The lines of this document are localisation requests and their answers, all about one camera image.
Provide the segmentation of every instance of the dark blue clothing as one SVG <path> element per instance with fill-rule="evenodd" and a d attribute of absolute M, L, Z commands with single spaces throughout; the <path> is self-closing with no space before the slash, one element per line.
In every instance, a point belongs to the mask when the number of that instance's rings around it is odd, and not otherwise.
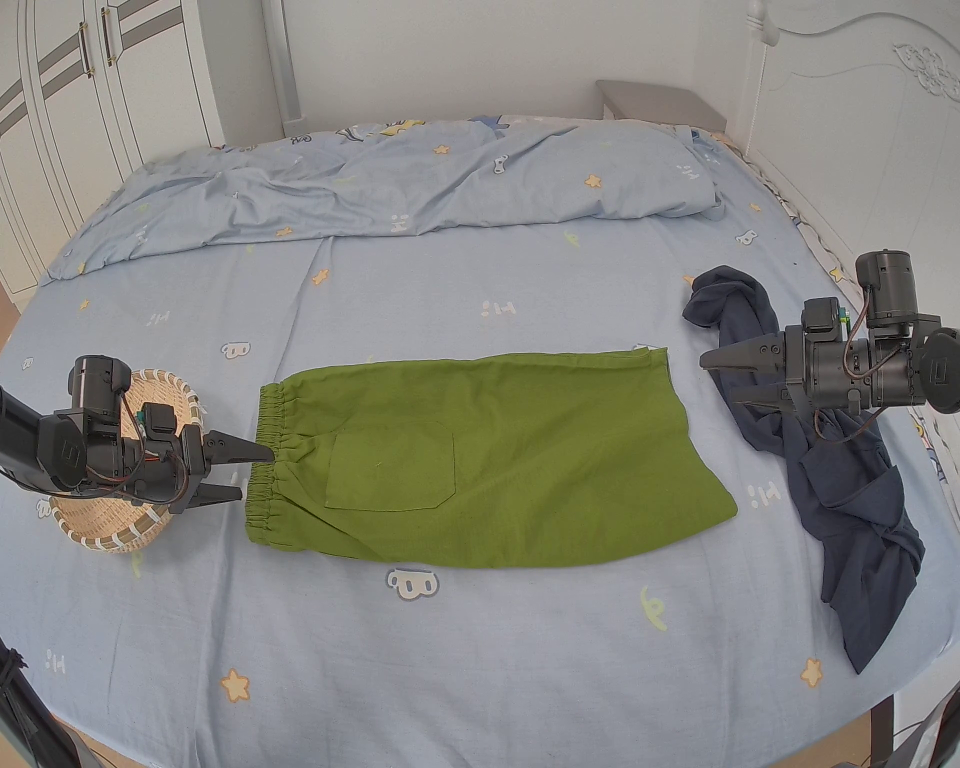
<path fill-rule="evenodd" d="M 767 292 L 732 267 L 717 267 L 693 281 L 684 317 L 700 327 L 718 326 L 720 347 L 780 325 Z M 874 422 L 860 437 L 831 444 L 795 416 L 731 403 L 732 387 L 771 384 L 774 376 L 710 372 L 746 441 L 782 456 L 790 496 L 806 531 L 824 545 L 821 599 L 837 612 L 844 647 L 857 674 L 879 650 L 917 585 L 924 544 L 903 501 L 900 471 Z M 870 416 L 820 412 L 821 432 L 840 440 Z"/>

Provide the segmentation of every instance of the wicker basket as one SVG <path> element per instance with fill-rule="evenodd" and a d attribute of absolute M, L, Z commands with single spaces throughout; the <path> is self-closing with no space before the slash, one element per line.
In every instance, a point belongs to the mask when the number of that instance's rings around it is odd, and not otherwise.
<path fill-rule="evenodd" d="M 174 407 L 179 426 L 197 424 L 201 429 L 204 427 L 197 394 L 183 379 L 167 371 L 145 369 L 132 372 L 127 402 L 134 412 L 145 402 L 167 403 Z M 126 408 L 120 409 L 120 426 L 124 437 L 138 437 Z M 171 517 L 166 505 L 134 507 L 121 498 L 52 496 L 50 509 L 63 533 L 95 552 L 142 549 L 156 538 Z"/>

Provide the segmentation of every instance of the wardrobe door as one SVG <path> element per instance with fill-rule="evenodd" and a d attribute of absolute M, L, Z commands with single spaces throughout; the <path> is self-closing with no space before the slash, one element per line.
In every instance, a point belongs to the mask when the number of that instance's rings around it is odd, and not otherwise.
<path fill-rule="evenodd" d="M 101 21 L 110 94 L 129 154 L 151 162 L 209 146 L 180 0 L 86 2 Z"/>
<path fill-rule="evenodd" d="M 0 3 L 0 218 L 6 221 L 0 221 L 0 270 L 14 300 L 18 290 L 36 284 L 73 231 L 51 189 L 57 180 L 40 161 L 44 138 L 28 114 L 33 96 L 23 66 L 25 38 L 25 0 Z"/>
<path fill-rule="evenodd" d="M 97 89 L 99 78 L 108 94 L 106 76 L 94 64 L 96 19 L 84 19 L 84 0 L 27 3 L 32 6 L 27 14 L 28 50 L 40 86 L 35 98 L 39 122 L 60 188 L 82 221 L 131 171 L 110 105 L 105 115 Z"/>

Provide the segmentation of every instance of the white headboard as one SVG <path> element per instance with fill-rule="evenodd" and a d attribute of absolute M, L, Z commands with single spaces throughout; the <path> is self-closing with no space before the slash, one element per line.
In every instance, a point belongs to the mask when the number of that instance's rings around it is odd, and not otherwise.
<path fill-rule="evenodd" d="M 909 251 L 921 311 L 960 326 L 960 3 L 750 0 L 748 25 L 733 140 L 850 276 Z"/>

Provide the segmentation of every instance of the gray nightstand top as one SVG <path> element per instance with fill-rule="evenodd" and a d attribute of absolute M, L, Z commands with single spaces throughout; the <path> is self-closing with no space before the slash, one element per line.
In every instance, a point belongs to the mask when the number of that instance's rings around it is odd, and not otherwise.
<path fill-rule="evenodd" d="M 617 120 L 646 120 L 718 132 L 727 129 L 727 118 L 685 88 L 620 80 L 598 80 L 597 87 L 604 105 Z"/>

